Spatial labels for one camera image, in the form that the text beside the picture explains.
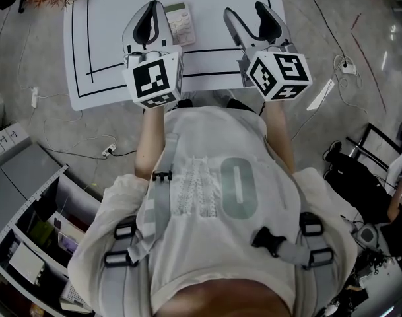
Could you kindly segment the grey box with sockets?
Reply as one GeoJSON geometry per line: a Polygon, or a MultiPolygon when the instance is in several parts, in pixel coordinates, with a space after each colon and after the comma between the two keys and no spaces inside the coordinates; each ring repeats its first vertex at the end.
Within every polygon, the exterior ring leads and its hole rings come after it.
{"type": "Polygon", "coordinates": [[[32,140],[19,123],[0,130],[0,167],[32,144],[32,140]]]}

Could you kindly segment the tablet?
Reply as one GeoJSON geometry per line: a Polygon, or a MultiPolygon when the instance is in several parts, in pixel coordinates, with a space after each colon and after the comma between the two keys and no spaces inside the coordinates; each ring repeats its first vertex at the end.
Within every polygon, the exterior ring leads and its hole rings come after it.
{"type": "Polygon", "coordinates": [[[78,247],[78,243],[71,237],[58,232],[57,236],[58,246],[70,255],[73,255],[78,247]]]}

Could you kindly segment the white perforated shelving unit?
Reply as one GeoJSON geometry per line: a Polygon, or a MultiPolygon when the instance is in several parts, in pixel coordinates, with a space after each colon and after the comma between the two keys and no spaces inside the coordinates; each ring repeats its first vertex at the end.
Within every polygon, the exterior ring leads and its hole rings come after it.
{"type": "Polygon", "coordinates": [[[0,169],[0,276],[53,317],[94,317],[69,282],[72,251],[99,201],[65,174],[0,169]]]}

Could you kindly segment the white device box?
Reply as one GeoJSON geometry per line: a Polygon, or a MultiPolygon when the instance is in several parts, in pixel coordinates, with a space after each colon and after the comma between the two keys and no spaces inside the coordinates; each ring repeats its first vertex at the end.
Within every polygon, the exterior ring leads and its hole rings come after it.
{"type": "Polygon", "coordinates": [[[40,286],[40,280],[45,270],[45,262],[26,244],[20,243],[11,256],[9,265],[29,283],[40,286]]]}

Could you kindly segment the person's left forearm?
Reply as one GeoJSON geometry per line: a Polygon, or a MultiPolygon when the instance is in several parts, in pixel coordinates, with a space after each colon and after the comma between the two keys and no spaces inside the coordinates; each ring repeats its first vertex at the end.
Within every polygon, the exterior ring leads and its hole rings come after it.
{"type": "Polygon", "coordinates": [[[135,155],[136,177],[150,180],[164,147],[164,107],[148,109],[143,114],[141,135],[135,155]]]}

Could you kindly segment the black trousers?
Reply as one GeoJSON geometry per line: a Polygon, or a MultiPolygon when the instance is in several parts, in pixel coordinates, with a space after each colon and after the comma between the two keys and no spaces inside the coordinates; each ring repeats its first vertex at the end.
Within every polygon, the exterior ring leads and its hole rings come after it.
{"type": "MultiPolygon", "coordinates": [[[[194,103],[192,99],[185,99],[179,101],[172,110],[177,110],[181,108],[192,108],[194,107],[194,103]]],[[[240,101],[236,100],[235,98],[225,99],[224,100],[224,107],[228,109],[238,109],[238,110],[247,110],[250,112],[254,112],[250,107],[246,106],[245,104],[241,103],[240,101]]]]}

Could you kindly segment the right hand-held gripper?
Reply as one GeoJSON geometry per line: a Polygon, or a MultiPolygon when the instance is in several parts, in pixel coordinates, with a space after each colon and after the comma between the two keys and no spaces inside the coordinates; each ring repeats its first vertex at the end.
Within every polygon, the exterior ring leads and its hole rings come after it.
{"type": "Polygon", "coordinates": [[[294,100],[312,86],[306,58],[290,42],[287,25],[272,8],[257,1],[255,9],[260,18],[258,37],[231,8],[223,14],[235,45],[244,50],[238,61],[243,86],[256,88],[266,102],[294,100]],[[258,40],[274,45],[258,46],[258,40]]]}

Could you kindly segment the grey cabinet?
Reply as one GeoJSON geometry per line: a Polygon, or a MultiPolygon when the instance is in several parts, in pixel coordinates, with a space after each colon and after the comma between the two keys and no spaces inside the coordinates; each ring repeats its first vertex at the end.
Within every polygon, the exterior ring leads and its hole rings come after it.
{"type": "Polygon", "coordinates": [[[68,169],[33,144],[0,167],[0,243],[18,219],[68,169]]]}

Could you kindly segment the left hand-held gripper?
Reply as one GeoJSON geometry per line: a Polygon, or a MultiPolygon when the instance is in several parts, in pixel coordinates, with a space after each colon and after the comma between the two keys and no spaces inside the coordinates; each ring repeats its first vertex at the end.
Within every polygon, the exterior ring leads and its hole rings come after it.
{"type": "Polygon", "coordinates": [[[129,53],[123,58],[122,74],[136,105],[148,110],[182,99],[182,47],[173,45],[170,24],[160,1],[149,1],[131,17],[122,42],[123,50],[129,53]],[[134,52],[147,45],[166,48],[134,52]]]}

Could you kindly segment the grey office chair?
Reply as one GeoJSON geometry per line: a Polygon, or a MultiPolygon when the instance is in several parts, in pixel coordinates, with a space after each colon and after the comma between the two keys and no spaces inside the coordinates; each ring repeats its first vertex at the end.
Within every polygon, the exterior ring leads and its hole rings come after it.
{"type": "Polygon", "coordinates": [[[351,222],[351,235],[361,250],[379,250],[379,234],[374,225],[361,221],[351,222]]]}

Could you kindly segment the black metal frame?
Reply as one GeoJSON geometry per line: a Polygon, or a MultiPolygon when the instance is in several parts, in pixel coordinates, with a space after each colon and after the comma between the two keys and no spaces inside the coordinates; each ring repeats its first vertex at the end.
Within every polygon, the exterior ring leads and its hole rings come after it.
{"type": "Polygon", "coordinates": [[[384,133],[372,123],[367,123],[361,136],[348,135],[345,139],[352,147],[350,157],[357,161],[367,159],[387,172],[390,164],[402,153],[402,123],[394,136],[384,133]]]}

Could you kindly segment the white calculator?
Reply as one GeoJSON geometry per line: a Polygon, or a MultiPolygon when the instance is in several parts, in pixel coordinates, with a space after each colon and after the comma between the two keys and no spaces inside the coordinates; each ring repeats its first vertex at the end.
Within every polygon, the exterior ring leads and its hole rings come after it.
{"type": "Polygon", "coordinates": [[[196,41],[189,5],[181,2],[164,8],[175,44],[192,45],[196,41]]]}

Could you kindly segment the white printed t-shirt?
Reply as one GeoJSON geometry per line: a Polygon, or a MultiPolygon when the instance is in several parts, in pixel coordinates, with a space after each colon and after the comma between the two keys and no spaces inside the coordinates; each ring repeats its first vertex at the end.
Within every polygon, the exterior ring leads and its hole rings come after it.
{"type": "Polygon", "coordinates": [[[357,247],[313,168],[291,173],[265,120],[216,106],[164,113],[150,180],[105,190],[68,265],[101,317],[324,317],[357,247]]]}

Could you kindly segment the person's right forearm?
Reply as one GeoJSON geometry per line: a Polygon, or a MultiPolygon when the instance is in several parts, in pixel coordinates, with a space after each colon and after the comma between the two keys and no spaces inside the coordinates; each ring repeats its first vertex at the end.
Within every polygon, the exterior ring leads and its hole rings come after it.
{"type": "Polygon", "coordinates": [[[288,134],[283,102],[266,102],[264,112],[267,142],[293,174],[296,172],[296,165],[291,139],[288,134]]]}

